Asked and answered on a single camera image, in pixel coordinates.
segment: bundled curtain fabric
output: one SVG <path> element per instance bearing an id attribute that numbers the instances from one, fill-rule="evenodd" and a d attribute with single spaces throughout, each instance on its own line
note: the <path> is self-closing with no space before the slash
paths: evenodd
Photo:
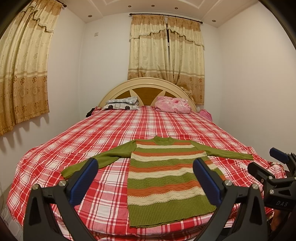
<path id="1" fill-rule="evenodd" d="M 169 79 L 168 37 L 164 16 L 134 15 L 130 32 L 128 79 Z"/>
<path id="2" fill-rule="evenodd" d="M 61 7 L 33 0 L 0 39 L 0 135 L 49 112 L 47 58 Z"/>
<path id="3" fill-rule="evenodd" d="M 195 104 L 204 104 L 205 64 L 203 39 L 198 22 L 168 17 L 170 78 L 190 95 Z"/>

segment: black curtain rod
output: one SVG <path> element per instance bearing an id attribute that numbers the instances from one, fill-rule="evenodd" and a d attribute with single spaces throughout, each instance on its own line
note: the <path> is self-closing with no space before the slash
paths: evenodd
<path id="1" fill-rule="evenodd" d="M 157 14 L 157 13 L 130 13 L 130 16 L 132 16 L 132 15 L 141 15 L 141 14 L 163 15 L 163 16 L 169 16 L 169 17 L 175 17 L 175 18 L 184 18 L 184 17 L 178 17 L 178 16 L 173 16 L 173 15 L 168 15 L 168 14 Z M 193 20 L 193 19 L 190 19 L 190 18 L 184 18 L 184 19 L 188 19 L 188 20 L 199 22 L 199 23 L 203 24 L 202 21 L 197 21 L 197 20 Z"/>
<path id="2" fill-rule="evenodd" d="M 67 5 L 64 4 L 63 2 L 60 2 L 59 0 L 56 0 L 56 1 L 59 2 L 59 3 L 61 3 L 61 4 L 63 4 L 63 7 L 67 7 Z"/>

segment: green sweater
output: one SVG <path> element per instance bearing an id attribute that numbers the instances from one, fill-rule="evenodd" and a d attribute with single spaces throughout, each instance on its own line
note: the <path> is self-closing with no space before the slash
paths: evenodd
<path id="1" fill-rule="evenodd" d="M 190 140 L 154 137 L 133 140 L 95 155 L 99 168 L 119 158 L 130 158 L 128 173 L 128 211 L 130 226 L 153 227 L 211 213 L 215 206 L 205 196 L 192 170 L 200 157 L 208 167 L 225 179 L 207 157 L 253 160 L 252 155 L 211 148 Z M 87 160 L 62 171 L 69 178 Z"/>

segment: headboard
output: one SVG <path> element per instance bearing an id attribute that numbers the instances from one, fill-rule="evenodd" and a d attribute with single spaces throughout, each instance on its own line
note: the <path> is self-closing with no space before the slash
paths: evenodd
<path id="1" fill-rule="evenodd" d="M 135 78 L 121 83 L 105 95 L 98 106 L 103 107 L 106 101 L 110 99 L 121 99 L 131 96 L 138 97 L 139 106 L 153 106 L 157 96 L 183 98 L 188 100 L 192 111 L 197 112 L 194 102 L 180 87 L 167 80 L 152 77 Z"/>

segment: silver bolt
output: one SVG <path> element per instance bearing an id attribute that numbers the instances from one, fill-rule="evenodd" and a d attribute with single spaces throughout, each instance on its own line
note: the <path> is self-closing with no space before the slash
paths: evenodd
<path id="1" fill-rule="evenodd" d="M 32 186 L 32 189 L 33 190 L 37 190 L 39 188 L 39 185 L 38 184 L 34 184 L 33 186 Z"/>
<path id="2" fill-rule="evenodd" d="M 230 181 L 230 180 L 225 180 L 224 183 L 228 187 L 230 187 L 232 185 L 232 181 Z"/>
<path id="3" fill-rule="evenodd" d="M 253 183 L 252 184 L 252 188 L 255 189 L 255 190 L 257 190 L 259 187 L 258 187 L 258 185 L 256 183 Z"/>
<path id="4" fill-rule="evenodd" d="M 61 180 L 59 181 L 59 186 L 63 187 L 67 184 L 67 181 L 66 180 Z"/>

